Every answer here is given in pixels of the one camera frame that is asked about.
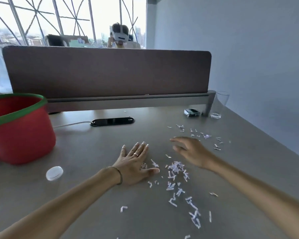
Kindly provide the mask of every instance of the plastic lid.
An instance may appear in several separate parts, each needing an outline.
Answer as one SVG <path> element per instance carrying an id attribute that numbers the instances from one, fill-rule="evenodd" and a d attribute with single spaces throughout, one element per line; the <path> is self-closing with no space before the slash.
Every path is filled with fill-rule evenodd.
<path id="1" fill-rule="evenodd" d="M 63 169 L 60 166 L 49 169 L 46 173 L 47 180 L 53 181 L 61 177 Z"/>

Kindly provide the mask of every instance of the left hand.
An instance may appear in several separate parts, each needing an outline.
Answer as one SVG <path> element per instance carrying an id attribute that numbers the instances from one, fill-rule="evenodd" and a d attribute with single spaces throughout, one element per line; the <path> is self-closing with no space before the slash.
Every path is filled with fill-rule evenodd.
<path id="1" fill-rule="evenodd" d="M 145 145 L 145 142 L 141 145 L 136 143 L 132 150 L 126 155 L 126 148 L 125 145 L 123 145 L 121 154 L 113 164 L 113 167 L 120 170 L 124 185 L 135 184 L 144 178 L 160 172 L 158 168 L 141 169 L 141 166 L 146 159 L 148 149 L 149 145 Z"/>

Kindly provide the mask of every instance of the gray desk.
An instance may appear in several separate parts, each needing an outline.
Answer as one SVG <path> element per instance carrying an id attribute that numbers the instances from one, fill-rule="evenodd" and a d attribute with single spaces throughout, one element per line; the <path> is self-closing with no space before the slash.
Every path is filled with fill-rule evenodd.
<path id="1" fill-rule="evenodd" d="M 183 107 L 137 108 L 126 112 L 118 109 L 51 115 L 53 126 L 128 115 L 136 122 L 116 127 L 79 124 L 59 128 L 55 130 L 56 147 L 48 156 L 22 166 L 0 163 L 0 231 L 101 168 L 112 165 L 123 144 L 131 148 L 137 141 L 146 141 L 150 144 L 147 163 L 151 164 L 153 159 L 161 168 L 161 173 L 151 179 L 158 180 L 159 185 L 153 183 L 150 189 L 144 181 L 129 188 L 113 188 L 81 215 L 62 238 L 181 239 L 188 234 L 193 239 L 286 238 L 226 181 L 184 161 L 173 151 L 169 138 L 190 136 L 190 128 L 210 134 L 212 138 L 200 140 L 221 158 L 298 199 L 299 156 L 228 109 L 220 120 L 189 119 L 183 110 Z M 183 124 L 186 132 L 179 132 L 175 124 Z M 225 143 L 221 151 L 212 149 L 215 137 L 222 137 Z M 172 191 L 166 191 L 165 165 L 174 160 L 186 165 L 191 178 L 187 183 L 176 178 L 186 191 L 177 198 L 177 208 L 168 203 Z M 64 174 L 59 180 L 49 182 L 45 173 L 53 166 L 61 166 Z M 215 192 L 219 197 L 212 197 L 208 192 Z M 185 196 L 193 197 L 202 214 L 201 229 L 190 219 L 188 212 L 193 209 L 184 201 Z M 128 209 L 120 213 L 123 205 Z M 212 223 L 208 220 L 209 210 Z"/>

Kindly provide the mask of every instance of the bracelet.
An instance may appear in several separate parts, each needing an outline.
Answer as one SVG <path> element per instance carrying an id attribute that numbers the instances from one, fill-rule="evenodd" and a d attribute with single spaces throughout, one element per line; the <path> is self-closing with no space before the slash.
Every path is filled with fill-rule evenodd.
<path id="1" fill-rule="evenodd" d="M 113 166 L 108 166 L 108 168 L 115 168 L 119 173 L 120 173 L 120 176 L 121 176 L 121 181 L 117 184 L 117 185 L 121 185 L 122 183 L 123 183 L 123 176 L 122 176 L 122 173 L 121 173 L 121 171 L 118 169 L 118 168 L 116 168 L 116 167 L 113 167 Z"/>

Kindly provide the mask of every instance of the finger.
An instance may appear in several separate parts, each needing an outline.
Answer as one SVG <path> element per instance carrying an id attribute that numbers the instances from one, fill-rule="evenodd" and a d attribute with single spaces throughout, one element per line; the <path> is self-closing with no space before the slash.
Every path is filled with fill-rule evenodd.
<path id="1" fill-rule="evenodd" d="M 141 162 L 144 162 L 146 157 L 147 157 L 147 153 L 149 150 L 149 145 L 146 145 L 143 152 L 139 155 L 138 160 Z"/>
<path id="2" fill-rule="evenodd" d="M 190 137 L 175 137 L 175 138 L 171 138 L 170 141 L 172 142 L 181 142 L 183 144 L 185 144 L 185 146 L 187 146 L 187 144 L 192 140 L 192 138 Z"/>
<path id="3" fill-rule="evenodd" d="M 140 145 L 140 144 L 137 142 L 137 143 L 134 145 L 134 147 L 131 149 L 131 151 L 128 153 L 127 157 L 131 157 L 131 156 L 133 155 L 133 153 L 136 152 L 136 150 L 138 149 L 139 145 Z"/>
<path id="4" fill-rule="evenodd" d="M 186 157 L 188 151 L 180 146 L 174 145 L 173 149 L 178 152 L 179 154 L 183 155 L 184 157 Z"/>
<path id="5" fill-rule="evenodd" d="M 136 156 L 136 155 L 134 154 L 134 155 L 132 155 L 132 157 L 139 157 L 140 154 L 143 152 L 144 148 L 145 148 L 145 142 L 142 142 L 142 144 L 138 147 L 138 149 L 137 149 L 136 152 L 135 152 L 135 153 L 138 154 L 138 156 Z"/>
<path id="6" fill-rule="evenodd" d="M 126 156 L 126 147 L 125 145 L 123 145 L 122 150 L 121 150 L 121 157 L 125 157 Z"/>
<path id="7" fill-rule="evenodd" d="M 160 169 L 158 168 L 152 168 L 152 169 L 142 169 L 140 173 L 142 174 L 143 178 L 151 177 L 154 174 L 158 174 L 160 172 Z"/>

